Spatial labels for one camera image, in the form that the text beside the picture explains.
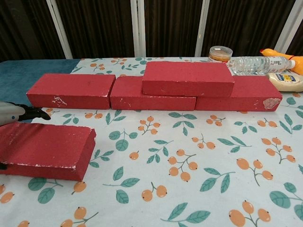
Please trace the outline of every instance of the plastic container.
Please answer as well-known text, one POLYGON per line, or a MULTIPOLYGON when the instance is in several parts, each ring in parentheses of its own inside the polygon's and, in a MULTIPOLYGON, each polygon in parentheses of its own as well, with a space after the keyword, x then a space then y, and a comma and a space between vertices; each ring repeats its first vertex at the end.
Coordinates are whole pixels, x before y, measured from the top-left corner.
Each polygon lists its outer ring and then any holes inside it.
POLYGON ((229 68, 236 75, 276 73, 292 69, 294 66, 295 61, 287 60, 285 57, 236 57, 229 63, 229 68))
POLYGON ((302 76, 279 74, 279 73, 268 73, 266 76, 268 77, 269 81, 279 91, 293 91, 293 92, 303 91, 302 76))
POLYGON ((212 46, 209 49, 208 61, 229 63, 232 57, 232 49, 225 46, 212 46))

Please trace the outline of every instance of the mayonnaise bottle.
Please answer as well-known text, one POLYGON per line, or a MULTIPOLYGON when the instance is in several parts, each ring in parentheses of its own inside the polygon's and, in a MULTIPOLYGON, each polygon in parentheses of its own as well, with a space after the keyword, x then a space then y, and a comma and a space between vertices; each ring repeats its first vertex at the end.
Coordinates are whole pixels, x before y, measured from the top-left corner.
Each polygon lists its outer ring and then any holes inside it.
POLYGON ((268 73, 266 76, 279 91, 303 91, 303 76, 282 73, 268 73))

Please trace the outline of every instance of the white paint mark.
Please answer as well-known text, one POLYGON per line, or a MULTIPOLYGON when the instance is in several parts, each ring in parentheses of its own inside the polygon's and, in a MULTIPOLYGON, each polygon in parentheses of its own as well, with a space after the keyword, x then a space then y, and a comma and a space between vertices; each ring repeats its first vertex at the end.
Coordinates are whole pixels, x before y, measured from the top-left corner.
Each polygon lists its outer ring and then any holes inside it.
POLYGON ((263 105, 265 109, 272 109, 280 102, 281 100, 278 98, 268 98, 263 101, 263 105))
POLYGON ((52 102, 57 104, 58 107, 60 107, 61 105, 67 105, 67 103, 64 102, 60 97, 54 96, 53 99, 54 100, 52 102))

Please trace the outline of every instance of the bottle cap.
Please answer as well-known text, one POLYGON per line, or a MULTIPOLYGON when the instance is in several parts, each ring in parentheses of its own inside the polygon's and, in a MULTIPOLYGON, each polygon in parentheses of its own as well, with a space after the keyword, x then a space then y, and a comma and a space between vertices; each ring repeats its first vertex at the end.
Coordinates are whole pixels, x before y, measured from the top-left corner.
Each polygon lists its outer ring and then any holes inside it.
POLYGON ((290 62, 292 63, 292 64, 290 65, 290 69, 292 69, 292 68, 295 66, 295 61, 294 61, 294 60, 290 60, 290 62))

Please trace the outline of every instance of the plastic water bottle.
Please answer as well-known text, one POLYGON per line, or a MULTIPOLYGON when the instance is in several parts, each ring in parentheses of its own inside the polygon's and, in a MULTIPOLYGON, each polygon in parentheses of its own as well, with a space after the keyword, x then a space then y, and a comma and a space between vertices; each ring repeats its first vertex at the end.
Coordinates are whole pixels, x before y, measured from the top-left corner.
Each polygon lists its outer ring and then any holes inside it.
POLYGON ((282 72, 292 69, 294 60, 285 57, 235 57, 229 63, 229 68, 236 75, 262 75, 269 72, 282 72))

